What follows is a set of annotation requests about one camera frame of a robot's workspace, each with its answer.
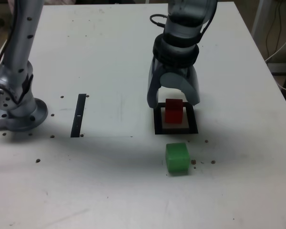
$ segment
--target red cube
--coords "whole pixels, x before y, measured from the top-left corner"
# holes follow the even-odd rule
[[[165,122],[180,124],[183,117],[182,99],[166,99],[165,100]]]

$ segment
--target white cable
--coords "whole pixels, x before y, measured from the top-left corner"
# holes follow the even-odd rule
[[[283,89],[284,91],[286,91],[286,88],[282,87],[277,81],[276,84],[278,85],[279,88]]]
[[[285,44],[282,45],[282,47],[281,47],[278,51],[276,51],[276,52],[273,53],[269,58],[267,58],[267,59],[265,60],[265,62],[269,61],[274,55],[276,55],[279,51],[281,51],[281,49],[283,49],[283,47],[284,47],[285,45],[286,45],[286,42],[285,42]]]
[[[281,49],[282,49],[285,45],[286,45],[286,42],[285,42],[285,44],[282,45],[282,47],[281,47],[278,51],[276,51],[276,52],[273,53],[269,58],[267,58],[267,59],[265,60],[265,62],[269,61],[274,55],[276,55],[279,51],[281,51]],[[276,82],[276,84],[278,85],[279,88],[281,88],[282,90],[286,91],[286,88],[282,87],[276,80],[275,80],[275,82]]]

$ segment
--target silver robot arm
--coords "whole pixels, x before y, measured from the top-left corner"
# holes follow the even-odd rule
[[[43,0],[15,0],[13,22],[0,61],[0,130],[26,131],[47,117],[46,104],[33,97],[28,61]]]
[[[198,43],[209,27],[217,0],[170,0],[163,34],[154,42],[147,102],[158,105],[161,86],[181,90],[191,105],[200,102],[195,63]]]
[[[32,94],[33,67],[28,61],[43,4],[44,0],[15,0],[9,38],[0,53],[0,130],[30,130],[48,115],[46,104]],[[199,102],[193,64],[199,53],[197,43],[216,6],[217,0],[169,1],[164,32],[153,47],[147,93],[150,107],[157,106],[161,86],[180,89],[192,105]]]

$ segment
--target green cube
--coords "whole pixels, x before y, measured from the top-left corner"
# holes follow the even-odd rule
[[[186,144],[166,144],[165,160],[169,173],[186,172],[190,165],[190,156]]]

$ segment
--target table surface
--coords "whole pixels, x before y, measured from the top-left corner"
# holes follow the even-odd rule
[[[154,135],[156,13],[167,4],[44,7],[30,61],[49,116],[0,131],[0,229],[286,229],[286,102],[236,6],[218,4],[199,44],[197,135]],[[79,93],[84,137],[70,138]],[[175,142],[197,161],[187,176],[167,173]]]

